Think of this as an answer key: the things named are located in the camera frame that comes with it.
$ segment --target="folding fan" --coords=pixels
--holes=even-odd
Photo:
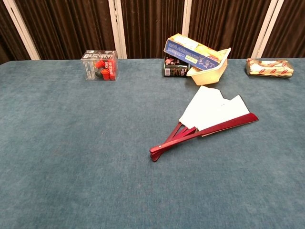
[[[219,90],[201,86],[166,141],[150,149],[151,159],[157,161],[165,150],[186,140],[255,121],[239,95],[227,100]]]

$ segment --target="blue felt tablecloth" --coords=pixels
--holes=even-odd
[[[291,79],[229,60],[210,87],[260,121],[182,143],[154,163],[198,90],[163,60],[120,60],[116,82],[80,61],[0,66],[0,228],[305,228],[305,59]]]

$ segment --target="blue table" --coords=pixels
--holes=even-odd
[[[291,79],[217,84],[260,121],[150,160],[198,90],[163,60],[120,60],[116,82],[80,61],[0,66],[0,228],[304,228],[305,59]]]

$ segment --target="black can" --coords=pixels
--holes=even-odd
[[[164,59],[164,76],[186,76],[190,65],[173,56],[166,56]]]

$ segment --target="brown curtain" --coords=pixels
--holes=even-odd
[[[0,64],[8,61],[30,60],[3,1],[0,1],[0,25]]]
[[[284,1],[262,57],[305,57],[305,1]]]
[[[42,59],[115,50],[107,0],[15,0]]]
[[[271,0],[193,0],[189,37],[230,58],[250,57]]]
[[[121,0],[128,58],[162,58],[167,38],[181,33],[184,0]]]

